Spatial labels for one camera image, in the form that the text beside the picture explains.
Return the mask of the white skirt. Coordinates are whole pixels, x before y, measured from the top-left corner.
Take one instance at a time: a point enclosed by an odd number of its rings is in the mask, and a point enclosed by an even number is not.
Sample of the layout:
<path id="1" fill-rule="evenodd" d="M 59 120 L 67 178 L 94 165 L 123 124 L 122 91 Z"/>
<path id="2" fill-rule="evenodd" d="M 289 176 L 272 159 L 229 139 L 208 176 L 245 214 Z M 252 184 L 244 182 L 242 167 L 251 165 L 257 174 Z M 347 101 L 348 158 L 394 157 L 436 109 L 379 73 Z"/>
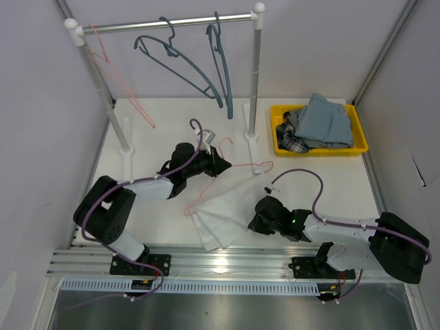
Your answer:
<path id="1" fill-rule="evenodd" d="M 255 206 L 266 196 L 270 185 L 266 174 L 253 178 L 228 191 L 189 207 L 189 215 L 205 251 L 226 248 L 248 231 Z"/>

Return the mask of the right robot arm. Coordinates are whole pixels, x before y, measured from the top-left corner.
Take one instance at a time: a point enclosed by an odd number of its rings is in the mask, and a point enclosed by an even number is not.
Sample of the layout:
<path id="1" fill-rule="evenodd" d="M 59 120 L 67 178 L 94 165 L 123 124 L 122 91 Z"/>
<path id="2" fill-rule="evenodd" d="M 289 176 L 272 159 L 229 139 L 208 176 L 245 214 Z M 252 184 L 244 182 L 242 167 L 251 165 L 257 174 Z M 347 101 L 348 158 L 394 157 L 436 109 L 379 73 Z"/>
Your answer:
<path id="1" fill-rule="evenodd" d="M 251 231 L 319 246 L 315 256 L 292 258 L 294 278 L 354 279 L 364 270 L 384 271 L 409 284 L 421 280 L 430 242 L 393 213 L 383 212 L 377 219 L 339 219 L 288 210 L 271 196 L 262 198 L 254 210 Z"/>

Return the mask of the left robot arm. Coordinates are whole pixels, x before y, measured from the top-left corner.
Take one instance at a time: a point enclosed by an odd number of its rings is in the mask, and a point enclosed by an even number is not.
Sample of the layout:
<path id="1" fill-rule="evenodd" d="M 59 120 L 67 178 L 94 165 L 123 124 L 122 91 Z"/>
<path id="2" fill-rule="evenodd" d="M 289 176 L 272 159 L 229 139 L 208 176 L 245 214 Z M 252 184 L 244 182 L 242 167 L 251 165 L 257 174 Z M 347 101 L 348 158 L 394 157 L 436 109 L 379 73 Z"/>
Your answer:
<path id="1" fill-rule="evenodd" d="M 231 167 L 213 146 L 197 150 L 191 143 L 179 143 L 156 177 L 137 179 L 132 188 L 128 182 L 119 184 L 108 175 L 99 177 L 77 207 L 73 221 L 125 259 L 125 267 L 132 274 L 143 274 L 149 268 L 149 248 L 125 229 L 137 195 L 148 202 L 171 199 L 186 188 L 191 177 L 217 177 Z"/>

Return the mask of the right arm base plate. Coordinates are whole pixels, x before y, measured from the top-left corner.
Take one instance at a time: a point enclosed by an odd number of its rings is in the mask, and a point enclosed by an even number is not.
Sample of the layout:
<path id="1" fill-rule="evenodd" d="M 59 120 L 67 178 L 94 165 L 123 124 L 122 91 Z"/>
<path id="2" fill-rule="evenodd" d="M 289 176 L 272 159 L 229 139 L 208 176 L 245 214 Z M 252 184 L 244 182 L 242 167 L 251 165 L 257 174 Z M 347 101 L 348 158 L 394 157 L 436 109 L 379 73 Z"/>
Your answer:
<path id="1" fill-rule="evenodd" d="M 288 268 L 292 270 L 294 278 L 297 279 L 354 280 L 356 277 L 354 269 L 338 271 L 323 259 L 310 256 L 292 257 Z"/>

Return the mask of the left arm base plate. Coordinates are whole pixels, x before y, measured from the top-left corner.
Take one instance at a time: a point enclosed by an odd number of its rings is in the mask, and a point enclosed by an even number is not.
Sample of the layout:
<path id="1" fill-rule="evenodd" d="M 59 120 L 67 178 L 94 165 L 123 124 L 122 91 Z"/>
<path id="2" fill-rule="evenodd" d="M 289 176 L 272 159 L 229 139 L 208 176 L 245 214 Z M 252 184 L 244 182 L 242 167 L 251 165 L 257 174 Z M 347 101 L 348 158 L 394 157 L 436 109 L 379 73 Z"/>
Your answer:
<path id="1" fill-rule="evenodd" d="M 170 254 L 145 254 L 141 255 L 137 261 L 139 263 L 155 266 L 162 271 L 164 276 L 169 275 L 171 268 Z M 114 256 L 112 258 L 109 273 L 110 275 L 121 276 L 159 276 L 159 273 L 156 270 L 140 265 L 134 265 L 119 256 Z"/>

